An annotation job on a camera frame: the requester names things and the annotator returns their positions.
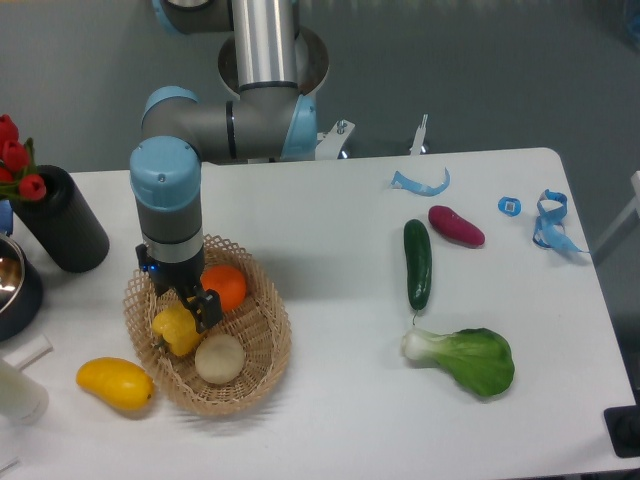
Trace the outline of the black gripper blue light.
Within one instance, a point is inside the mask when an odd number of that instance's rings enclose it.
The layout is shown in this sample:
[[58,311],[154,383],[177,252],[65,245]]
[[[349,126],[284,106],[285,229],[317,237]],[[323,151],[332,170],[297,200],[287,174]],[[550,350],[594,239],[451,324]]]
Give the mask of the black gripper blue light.
[[217,291],[205,290],[201,282],[204,272],[204,248],[186,261],[167,263],[149,255],[144,244],[136,247],[138,264],[142,272],[149,275],[157,296],[173,290],[181,305],[192,315],[199,334],[207,330],[206,325],[217,325],[222,321],[221,299]]

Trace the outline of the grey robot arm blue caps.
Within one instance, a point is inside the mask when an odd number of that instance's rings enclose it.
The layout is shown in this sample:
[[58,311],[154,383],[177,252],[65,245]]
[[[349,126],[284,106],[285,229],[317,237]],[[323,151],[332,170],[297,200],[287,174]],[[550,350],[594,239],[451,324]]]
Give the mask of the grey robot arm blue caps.
[[136,254],[157,295],[174,291],[202,333],[223,317],[203,288],[201,165],[299,159],[317,145],[316,107],[301,93],[293,1],[156,1],[159,21],[180,34],[233,33],[238,99],[202,103],[192,91],[153,92],[130,156],[130,185],[143,237]]

